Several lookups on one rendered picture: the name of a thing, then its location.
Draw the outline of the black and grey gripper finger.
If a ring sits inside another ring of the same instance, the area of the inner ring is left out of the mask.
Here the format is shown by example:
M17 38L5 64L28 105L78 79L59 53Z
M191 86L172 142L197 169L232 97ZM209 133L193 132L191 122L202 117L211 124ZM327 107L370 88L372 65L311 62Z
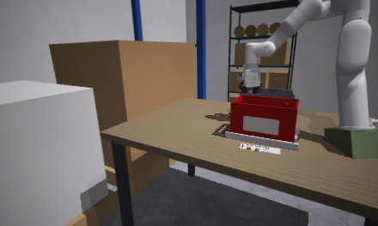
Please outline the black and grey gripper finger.
M262 85L262 83L260 83L260 86ZM258 89L259 89L259 87L260 86L258 86L258 87L253 87L253 94L257 94L257 91L258 91Z
M238 87L241 89L243 93L247 93L247 88L245 86L242 87L243 84L244 84L244 79L242 80L242 82L240 83Z

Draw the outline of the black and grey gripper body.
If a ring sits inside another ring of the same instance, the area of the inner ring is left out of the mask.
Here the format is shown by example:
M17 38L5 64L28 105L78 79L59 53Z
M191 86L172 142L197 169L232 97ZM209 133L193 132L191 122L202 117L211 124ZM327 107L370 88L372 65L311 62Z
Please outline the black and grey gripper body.
M244 76L245 75L245 76ZM258 87L260 86L260 70L258 69L243 69L241 81L244 79L244 84L246 88Z

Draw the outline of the white paper pick list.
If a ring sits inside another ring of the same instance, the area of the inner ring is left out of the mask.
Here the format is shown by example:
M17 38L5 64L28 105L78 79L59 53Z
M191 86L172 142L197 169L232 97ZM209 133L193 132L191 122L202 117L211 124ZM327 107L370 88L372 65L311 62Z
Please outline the white paper pick list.
M254 151L260 151L260 152L280 155L280 149L265 147L265 146L252 145L252 144L241 144L240 149L254 150Z

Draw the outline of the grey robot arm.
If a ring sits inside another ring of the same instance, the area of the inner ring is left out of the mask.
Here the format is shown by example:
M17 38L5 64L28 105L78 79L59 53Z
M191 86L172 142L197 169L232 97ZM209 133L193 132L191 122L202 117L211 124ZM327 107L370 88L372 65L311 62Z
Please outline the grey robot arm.
M310 17L309 21L319 21L342 15L342 27L347 25L338 36L335 71L339 126L335 128L375 129L378 119L369 118L365 76L371 39L369 7L369 0L303 0L266 42L246 44L243 67L258 69L259 56L270 57Z

